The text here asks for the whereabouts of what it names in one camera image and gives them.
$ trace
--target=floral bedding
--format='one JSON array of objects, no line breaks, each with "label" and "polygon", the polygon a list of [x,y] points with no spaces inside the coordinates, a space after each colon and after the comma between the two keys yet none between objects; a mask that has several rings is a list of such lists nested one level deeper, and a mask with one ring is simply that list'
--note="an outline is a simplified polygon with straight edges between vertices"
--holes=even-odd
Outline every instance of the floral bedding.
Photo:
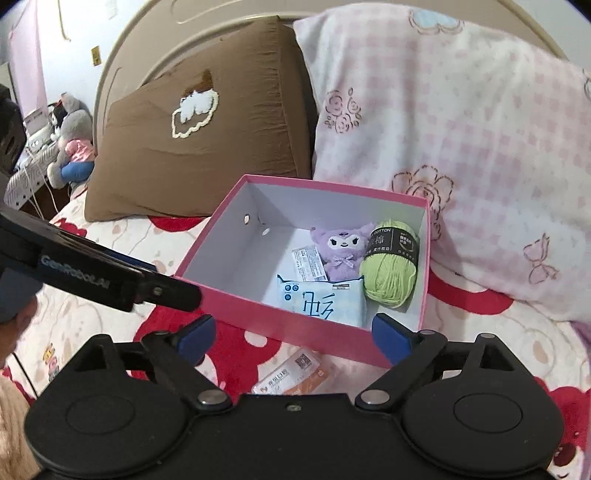
[{"label": "floral bedding", "polygon": [[[84,236],[174,274],[206,219],[127,218],[88,223],[85,194],[70,202],[53,220],[58,227]],[[150,304],[131,313],[75,297],[45,286],[40,307],[17,354],[37,391],[42,391],[84,342],[108,333],[117,342],[140,338],[157,329],[178,329],[195,315]],[[431,262],[424,327],[450,340],[473,341],[478,333],[498,335],[535,375],[558,404],[565,419],[560,448],[550,465],[559,478],[585,479],[587,431],[591,406],[591,372],[587,352],[567,322],[552,322],[527,303],[484,289]],[[218,334],[199,370],[234,399],[286,360],[297,347],[218,322]],[[332,358],[335,391],[356,395],[383,369]],[[32,390],[12,361],[4,374],[27,394]]]}]

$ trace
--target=bed headboard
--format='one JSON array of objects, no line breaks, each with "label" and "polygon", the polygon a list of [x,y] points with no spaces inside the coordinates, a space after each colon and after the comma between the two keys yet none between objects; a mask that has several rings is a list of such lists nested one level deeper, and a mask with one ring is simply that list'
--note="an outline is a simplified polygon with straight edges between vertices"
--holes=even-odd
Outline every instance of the bed headboard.
[{"label": "bed headboard", "polygon": [[[286,23],[352,3],[348,0],[148,0],[123,30],[100,77],[95,102],[95,145],[111,104],[172,65],[253,19],[279,15]],[[498,28],[559,57],[564,53],[512,0],[407,0],[421,8]]]}]

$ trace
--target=bow print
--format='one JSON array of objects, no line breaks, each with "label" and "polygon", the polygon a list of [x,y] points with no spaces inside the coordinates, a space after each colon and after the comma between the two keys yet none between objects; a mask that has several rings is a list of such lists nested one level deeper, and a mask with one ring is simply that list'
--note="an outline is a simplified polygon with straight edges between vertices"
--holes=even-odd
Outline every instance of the bow print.
[{"label": "bow print", "polygon": [[335,258],[334,264],[335,267],[338,267],[341,264],[347,265],[349,268],[353,268],[355,266],[355,262],[353,262],[353,255],[347,255],[346,257],[342,258]]},{"label": "bow print", "polygon": [[545,233],[542,238],[536,240],[534,243],[526,245],[523,249],[523,254],[531,263],[531,272],[528,281],[532,285],[542,283],[547,278],[556,280],[558,270],[554,267],[545,264],[544,261],[548,257],[548,247],[550,246],[550,237]]}]

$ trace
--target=gray plush toy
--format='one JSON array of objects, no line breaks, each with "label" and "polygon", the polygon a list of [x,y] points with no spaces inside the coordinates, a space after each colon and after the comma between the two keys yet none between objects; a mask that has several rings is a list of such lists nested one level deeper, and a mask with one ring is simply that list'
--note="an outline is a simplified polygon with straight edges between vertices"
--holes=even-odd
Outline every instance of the gray plush toy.
[{"label": "gray plush toy", "polygon": [[47,178],[55,189],[67,183],[86,181],[95,166],[92,146],[92,118],[80,107],[80,101],[69,93],[61,95],[67,115],[61,124],[61,137],[57,141],[57,160],[47,167]]}]

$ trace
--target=round pad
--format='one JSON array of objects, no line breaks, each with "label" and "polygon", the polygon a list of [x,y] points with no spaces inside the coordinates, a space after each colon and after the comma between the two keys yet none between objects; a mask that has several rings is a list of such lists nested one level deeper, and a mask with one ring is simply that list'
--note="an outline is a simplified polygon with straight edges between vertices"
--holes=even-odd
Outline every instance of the round pad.
[{"label": "round pad", "polygon": [[108,370],[54,381],[60,380],[25,421],[33,454],[58,473],[82,479],[128,476],[161,459],[184,431],[184,404],[159,385]]},{"label": "round pad", "polygon": [[464,475],[517,475],[549,462],[560,411],[533,380],[479,369],[420,388],[402,425],[424,455]]},{"label": "round pad", "polygon": [[464,426],[481,433],[508,432],[517,427],[523,418],[517,403],[502,395],[486,393],[459,399],[453,412]]}]

